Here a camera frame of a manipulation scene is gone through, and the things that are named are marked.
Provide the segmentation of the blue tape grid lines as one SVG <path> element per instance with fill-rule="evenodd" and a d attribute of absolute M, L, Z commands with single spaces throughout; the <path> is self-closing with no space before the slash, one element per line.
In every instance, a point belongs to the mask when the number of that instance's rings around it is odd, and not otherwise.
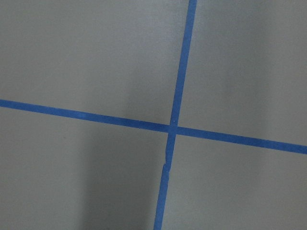
<path fill-rule="evenodd" d="M 160 230 L 163 224 L 169 174 L 172 166 L 175 141 L 178 135 L 216 140 L 216 141 L 234 143 L 245 146 L 260 147 L 265 149 L 280 150 L 280 151 L 299 153 L 299 154 L 306 154 L 307 152 L 307 148 L 304 145 L 297 145 L 297 144 L 285 143 L 273 140 L 199 130 L 188 127 L 181 127 L 178 125 L 185 77 L 188 67 L 189 50 L 192 39 L 196 8 L 197 8 L 197 1 L 190 0 L 187 9 L 185 30 L 181 46 L 180 61 L 177 72 L 177 80 L 176 80 L 170 122 L 168 125 L 141 121 L 141 120 L 127 119 L 122 117 L 99 115 L 99 114 L 93 114 L 81 111 L 48 107 L 48 106 L 42 106 L 30 103 L 22 103 L 16 101 L 9 101 L 9 100 L 0 101 L 1 107 L 4 108 L 166 133 L 167 142 L 165 149 L 165 162 L 163 164 L 163 169 L 162 169 L 162 175 L 160 180 L 159 193 L 158 193 L 158 199 L 155 211 L 154 226 L 153 226 L 153 229 L 155 230 Z"/>

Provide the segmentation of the brown paper table cover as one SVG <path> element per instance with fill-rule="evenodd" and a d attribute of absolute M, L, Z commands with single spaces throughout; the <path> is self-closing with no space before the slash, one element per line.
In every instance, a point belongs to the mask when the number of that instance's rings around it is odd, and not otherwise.
<path fill-rule="evenodd" d="M 188 5 L 3 0 L 0 99 L 168 125 Z M 306 145 L 306 1 L 198 1 L 178 125 Z M 1 104 L 1 229 L 153 229 L 167 136 Z M 176 136 L 162 229 L 306 227 L 305 154 Z"/>

